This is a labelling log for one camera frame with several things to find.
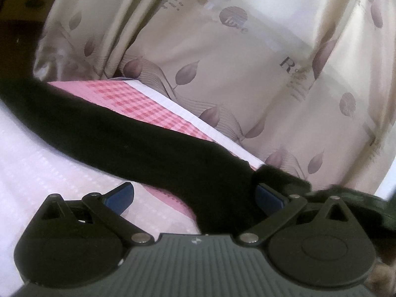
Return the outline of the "black printed small garment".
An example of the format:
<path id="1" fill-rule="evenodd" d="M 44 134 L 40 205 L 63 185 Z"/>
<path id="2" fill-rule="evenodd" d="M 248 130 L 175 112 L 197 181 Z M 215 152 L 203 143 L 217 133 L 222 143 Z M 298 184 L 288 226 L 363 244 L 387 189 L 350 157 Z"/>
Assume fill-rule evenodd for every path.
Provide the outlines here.
<path id="1" fill-rule="evenodd" d="M 58 151 L 126 180 L 167 190 L 195 214 L 207 234 L 240 234 L 264 219 L 257 186 L 305 194 L 308 182 L 247 161 L 200 140 L 94 105 L 50 84 L 3 79 L 1 100 Z"/>

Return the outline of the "beige leaf-print curtain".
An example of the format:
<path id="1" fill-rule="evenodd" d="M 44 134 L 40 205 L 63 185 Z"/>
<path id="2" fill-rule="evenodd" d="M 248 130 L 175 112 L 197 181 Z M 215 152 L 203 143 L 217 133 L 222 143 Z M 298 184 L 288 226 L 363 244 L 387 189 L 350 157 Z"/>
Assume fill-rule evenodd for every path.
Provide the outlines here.
<path id="1" fill-rule="evenodd" d="M 395 0 L 55 0 L 33 73 L 136 79 L 316 189 L 395 159 Z"/>

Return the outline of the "pink checked bed sheet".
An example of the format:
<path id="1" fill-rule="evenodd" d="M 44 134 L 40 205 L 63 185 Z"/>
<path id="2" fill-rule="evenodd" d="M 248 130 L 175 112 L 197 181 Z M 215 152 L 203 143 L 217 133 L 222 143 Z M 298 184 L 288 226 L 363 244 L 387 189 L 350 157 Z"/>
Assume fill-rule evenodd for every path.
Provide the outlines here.
<path id="1" fill-rule="evenodd" d="M 127 117 L 221 144 L 258 168 L 262 161 L 161 93 L 136 80 L 58 82 L 73 95 Z M 53 193 L 66 200 L 90 192 L 105 193 L 120 178 L 66 157 L 28 131 L 10 111 L 1 108 L 1 295 L 22 286 L 13 252 L 44 199 Z M 135 199 L 124 217 L 153 236 L 197 234 L 193 213 L 173 195 L 134 184 Z"/>

